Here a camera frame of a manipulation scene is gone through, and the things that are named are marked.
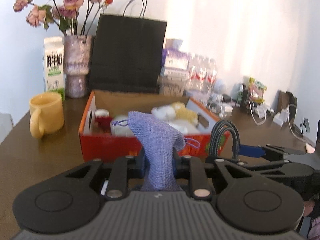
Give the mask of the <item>person's right hand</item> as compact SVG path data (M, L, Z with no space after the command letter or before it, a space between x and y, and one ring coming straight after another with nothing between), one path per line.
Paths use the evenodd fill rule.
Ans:
M311 226L308 233L308 239L310 240L319 240L320 238L319 212L320 212L319 199L311 199L304 202L303 216L311 218Z

